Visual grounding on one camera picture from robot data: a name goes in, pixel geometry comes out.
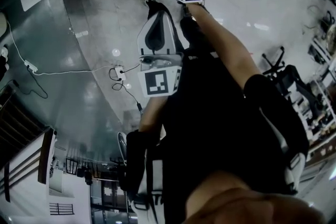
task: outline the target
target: white floor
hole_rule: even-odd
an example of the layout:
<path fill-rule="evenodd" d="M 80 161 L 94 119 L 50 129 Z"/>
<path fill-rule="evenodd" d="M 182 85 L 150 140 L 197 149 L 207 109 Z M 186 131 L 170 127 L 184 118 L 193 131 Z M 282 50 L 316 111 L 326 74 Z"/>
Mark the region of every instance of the white floor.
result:
<path fill-rule="evenodd" d="M 147 9 L 139 0 L 65 0 L 74 34 L 89 64 L 94 68 L 120 64 L 126 69 L 138 64 L 137 35 L 146 21 Z M 180 6 L 175 0 L 162 0 L 170 9 L 178 24 Z M 307 54 L 314 26 L 323 14 L 317 8 L 307 10 L 310 5 L 324 9 L 324 0 L 206 0 L 206 7 L 213 16 L 223 21 L 223 26 L 232 31 L 248 48 L 253 59 L 261 65 L 261 54 L 272 52 L 279 46 L 286 49 L 286 64 L 295 65 L 303 79 L 308 79 L 317 65 Z M 180 34 L 184 46 L 188 46 Z M 113 49 L 121 55 L 114 57 Z M 114 83 L 108 77 L 108 69 L 95 73 L 112 109 L 126 130 L 135 129 L 140 118 L 136 102 L 124 89 L 113 91 Z M 142 97 L 137 71 L 127 73 L 129 90 L 141 102 Z"/>

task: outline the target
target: electrical outlet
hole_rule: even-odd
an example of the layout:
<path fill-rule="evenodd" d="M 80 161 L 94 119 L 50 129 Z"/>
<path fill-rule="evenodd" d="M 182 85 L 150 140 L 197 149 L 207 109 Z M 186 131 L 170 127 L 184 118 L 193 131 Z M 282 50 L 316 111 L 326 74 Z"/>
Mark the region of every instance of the electrical outlet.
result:
<path fill-rule="evenodd" d="M 124 71 L 124 69 L 122 67 L 116 67 L 115 68 L 115 72 L 117 73 L 118 78 L 121 79 L 121 80 L 126 80 L 125 73 L 121 73 L 121 71 Z"/>
<path fill-rule="evenodd" d="M 25 60 L 25 65 L 28 66 L 29 69 L 30 69 L 33 73 L 37 72 L 37 67 L 34 66 L 31 62 L 28 62 L 27 60 Z"/>

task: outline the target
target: gray floor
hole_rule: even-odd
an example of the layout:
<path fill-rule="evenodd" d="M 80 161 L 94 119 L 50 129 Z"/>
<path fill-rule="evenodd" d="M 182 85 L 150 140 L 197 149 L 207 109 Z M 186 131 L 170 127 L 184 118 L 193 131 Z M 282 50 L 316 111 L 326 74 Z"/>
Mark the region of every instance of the gray floor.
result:
<path fill-rule="evenodd" d="M 88 70 L 63 0 L 43 0 L 27 12 L 23 12 L 20 0 L 0 0 L 0 8 L 12 26 L 22 57 L 37 66 L 38 72 Z M 43 95 L 19 59 L 9 32 L 1 38 L 0 45 L 4 44 L 9 48 L 10 70 L 0 88 L 16 79 L 23 91 L 34 89 Z M 28 110 L 58 131 L 58 146 L 69 150 L 70 156 L 104 161 L 119 156 L 116 134 L 121 123 L 91 73 L 36 79 L 48 93 L 48 99 L 34 93 L 17 94 Z"/>
<path fill-rule="evenodd" d="M 79 36 L 79 46 L 91 69 L 107 63 L 120 64 L 127 69 L 137 65 L 137 36 L 148 14 L 139 0 L 64 1 L 74 33 Z M 161 1 L 170 9 L 179 26 L 181 7 L 175 0 Z M 309 30 L 305 25 L 316 25 L 323 15 L 318 8 L 308 10 L 310 5 L 323 9 L 325 1 L 206 0 L 206 7 L 213 16 L 242 40 L 261 68 L 265 67 L 261 61 L 263 53 L 272 54 L 284 46 L 286 64 L 297 66 L 303 79 L 311 77 L 317 69 L 307 54 L 314 29 Z M 179 27 L 178 31 L 183 45 L 188 47 Z M 115 48 L 121 51 L 118 57 L 112 55 Z M 94 75 L 125 129 L 134 129 L 139 121 L 136 102 L 124 90 L 115 92 L 111 89 L 113 81 L 109 79 L 107 70 Z M 125 83 L 132 87 L 130 92 L 145 106 L 147 99 L 142 95 L 137 70 L 126 75 Z"/>

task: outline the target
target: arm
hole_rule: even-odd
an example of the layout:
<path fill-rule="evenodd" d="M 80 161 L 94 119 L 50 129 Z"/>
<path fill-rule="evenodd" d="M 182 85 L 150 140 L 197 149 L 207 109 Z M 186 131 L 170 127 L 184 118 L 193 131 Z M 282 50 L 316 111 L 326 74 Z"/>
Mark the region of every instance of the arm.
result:
<path fill-rule="evenodd" d="M 168 96 L 152 97 L 141 117 L 139 132 L 160 132 L 162 127 L 161 112 L 166 104 Z"/>
<path fill-rule="evenodd" d="M 196 4 L 187 4 L 187 6 L 231 76 L 243 89 L 250 77 L 260 74 L 248 50 L 204 8 Z"/>

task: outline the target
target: black shirt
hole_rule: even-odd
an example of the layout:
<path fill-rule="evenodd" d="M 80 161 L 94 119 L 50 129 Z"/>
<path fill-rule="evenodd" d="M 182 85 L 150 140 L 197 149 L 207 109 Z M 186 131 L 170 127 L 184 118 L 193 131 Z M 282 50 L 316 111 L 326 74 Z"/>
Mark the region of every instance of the black shirt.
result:
<path fill-rule="evenodd" d="M 163 111 L 167 135 L 159 146 L 166 223 L 185 220 L 187 198 L 217 170 L 256 191 L 290 193 L 284 155 L 260 109 L 294 151 L 308 151 L 300 119 L 267 78 L 251 77 L 242 91 L 220 59 L 185 52 L 178 92 Z"/>

